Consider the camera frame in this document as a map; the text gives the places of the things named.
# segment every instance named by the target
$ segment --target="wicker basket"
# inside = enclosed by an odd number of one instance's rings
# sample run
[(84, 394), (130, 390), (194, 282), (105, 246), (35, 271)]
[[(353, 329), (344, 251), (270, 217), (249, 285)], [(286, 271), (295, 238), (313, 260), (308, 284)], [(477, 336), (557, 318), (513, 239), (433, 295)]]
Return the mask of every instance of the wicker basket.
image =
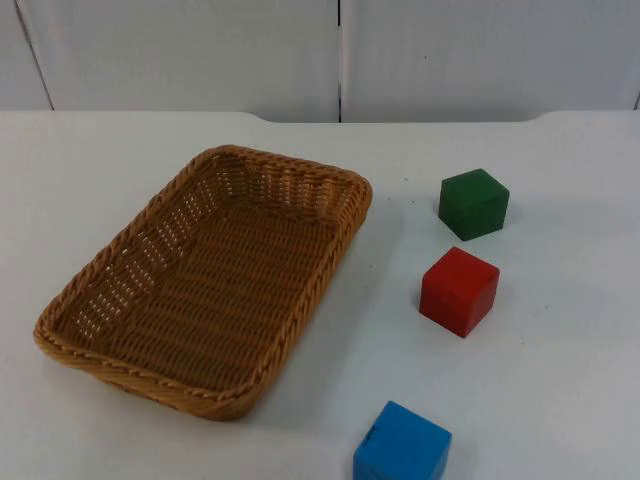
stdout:
[(291, 353), (370, 203), (353, 172), (207, 150), (49, 304), (35, 341), (127, 392), (240, 417)]

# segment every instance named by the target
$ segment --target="white table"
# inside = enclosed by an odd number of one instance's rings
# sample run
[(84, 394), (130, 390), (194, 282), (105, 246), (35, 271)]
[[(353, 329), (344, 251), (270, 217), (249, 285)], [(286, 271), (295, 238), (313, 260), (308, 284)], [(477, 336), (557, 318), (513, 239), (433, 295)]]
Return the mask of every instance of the white table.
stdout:
[[(340, 165), (374, 188), (279, 381), (231, 424), (63, 368), (31, 339), (71, 275), (193, 155), (224, 143)], [(1, 113), (0, 145), (3, 479), (347, 479), (389, 399), (453, 433), (447, 480), (640, 476), (640, 114), (297, 125)], [(462, 243), (437, 218), (439, 185), (476, 167), (511, 202), (504, 230)], [(416, 309), (421, 275), (452, 245), (502, 269), (465, 340)]]

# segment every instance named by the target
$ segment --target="white wall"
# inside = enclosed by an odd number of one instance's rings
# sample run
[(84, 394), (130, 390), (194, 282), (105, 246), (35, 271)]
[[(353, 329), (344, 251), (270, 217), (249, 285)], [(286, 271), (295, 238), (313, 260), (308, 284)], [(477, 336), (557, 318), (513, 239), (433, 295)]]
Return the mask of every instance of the white wall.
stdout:
[(0, 0), (0, 110), (48, 110), (33, 55), (12, 0)]
[(338, 118), (337, 0), (19, 3), (55, 109)]
[(639, 0), (342, 0), (345, 121), (631, 110)]

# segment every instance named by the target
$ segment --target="red cube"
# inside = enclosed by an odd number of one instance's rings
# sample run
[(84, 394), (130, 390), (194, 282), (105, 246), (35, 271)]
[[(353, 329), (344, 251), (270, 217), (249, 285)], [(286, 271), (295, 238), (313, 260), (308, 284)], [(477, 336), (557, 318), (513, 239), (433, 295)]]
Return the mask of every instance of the red cube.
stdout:
[(500, 270), (453, 247), (422, 277), (420, 313), (465, 338), (491, 310)]

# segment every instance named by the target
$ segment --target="toy block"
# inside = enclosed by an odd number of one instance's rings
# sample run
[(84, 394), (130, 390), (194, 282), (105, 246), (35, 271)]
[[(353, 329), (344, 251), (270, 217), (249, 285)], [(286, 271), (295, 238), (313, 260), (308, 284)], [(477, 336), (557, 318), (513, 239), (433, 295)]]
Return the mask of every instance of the toy block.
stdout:
[(508, 203), (509, 190), (479, 168), (442, 181), (438, 216), (461, 240), (471, 240), (500, 230)]
[(422, 277), (420, 313), (465, 338), (491, 310), (500, 270), (453, 247)]
[(439, 480), (450, 444), (451, 433), (389, 402), (353, 456), (353, 479)]

